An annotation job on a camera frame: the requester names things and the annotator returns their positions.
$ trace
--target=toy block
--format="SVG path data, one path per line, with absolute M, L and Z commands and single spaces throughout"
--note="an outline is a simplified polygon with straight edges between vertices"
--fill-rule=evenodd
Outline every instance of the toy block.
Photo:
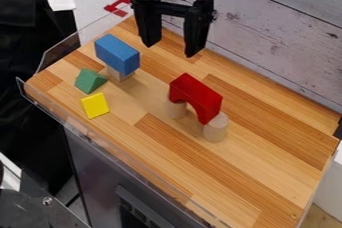
M 169 98 L 166 99 L 166 111 L 171 119 L 178 120 L 183 118 L 187 113 L 187 104 L 185 101 L 173 103 Z
M 203 137 L 212 143 L 222 141 L 226 137 L 228 122 L 228 116 L 219 112 L 208 124 L 204 125 Z
M 106 82 L 107 78 L 97 72 L 89 69 L 82 69 L 76 79 L 75 87 L 86 94 L 90 94 Z
M 117 70 L 113 69 L 110 66 L 107 66 L 107 73 L 109 74 L 110 77 L 114 78 L 115 80 L 117 80 L 119 82 L 123 82 L 135 74 L 135 72 L 132 72 L 131 74 L 126 76 L 126 75 L 123 75 L 122 73 L 118 72 Z
M 140 53 L 111 34 L 95 41 L 96 55 L 125 76 L 140 67 Z
M 171 82 L 169 99 L 172 103 L 184 101 L 191 104 L 197 113 L 198 120 L 206 125 L 219 114 L 223 97 L 184 73 Z
M 107 100 L 103 93 L 81 99 L 83 108 L 89 119 L 96 118 L 109 112 Z

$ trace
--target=wood grain surface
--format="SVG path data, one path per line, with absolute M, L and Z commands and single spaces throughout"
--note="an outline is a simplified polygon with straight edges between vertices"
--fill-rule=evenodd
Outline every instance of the wood grain surface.
M 88 120 L 73 86 L 81 68 L 107 75 L 93 43 L 31 78 L 26 92 L 101 135 L 110 143 L 88 136 L 213 225 L 296 227 L 335 152 L 339 114 L 209 50 L 186 59 L 183 39 L 167 30 L 149 49 L 133 19 L 109 33 L 142 56 L 133 77 L 94 92 L 105 94 L 109 114 Z M 184 72 L 223 95 L 231 120 L 223 142 L 203 139 L 192 109 L 168 118 L 168 83 Z

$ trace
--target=blue rectangular block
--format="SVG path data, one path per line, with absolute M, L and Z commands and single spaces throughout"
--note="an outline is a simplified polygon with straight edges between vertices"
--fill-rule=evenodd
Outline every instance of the blue rectangular block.
M 111 34 L 95 41 L 95 50 L 99 59 L 126 76 L 140 67 L 140 53 Z

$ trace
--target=beige block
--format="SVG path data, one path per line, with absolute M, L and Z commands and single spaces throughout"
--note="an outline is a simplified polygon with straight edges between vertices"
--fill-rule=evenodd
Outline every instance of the beige block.
M 121 72 L 118 72 L 117 70 L 115 70 L 114 68 L 112 68 L 110 66 L 107 66 L 107 72 L 108 72 L 108 75 L 110 77 L 114 78 L 115 80 L 117 80 L 119 82 L 123 82 L 135 74 L 135 72 L 132 72 L 131 74 L 126 76 L 126 75 L 123 75 Z
M 228 116 L 220 112 L 203 127 L 203 137 L 213 143 L 222 141 L 226 137 L 228 123 Z
M 166 112 L 168 116 L 172 119 L 178 120 L 183 118 L 186 115 L 187 103 L 182 101 L 178 103 L 173 103 L 170 101 L 169 97 L 166 99 Z

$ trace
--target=gray wooden wall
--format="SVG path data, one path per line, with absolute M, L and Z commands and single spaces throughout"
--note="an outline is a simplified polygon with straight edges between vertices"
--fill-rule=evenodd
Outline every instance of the gray wooden wall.
M 342 113 L 342 0 L 217 0 L 216 9 L 208 48 Z M 183 21 L 164 26 L 182 33 Z

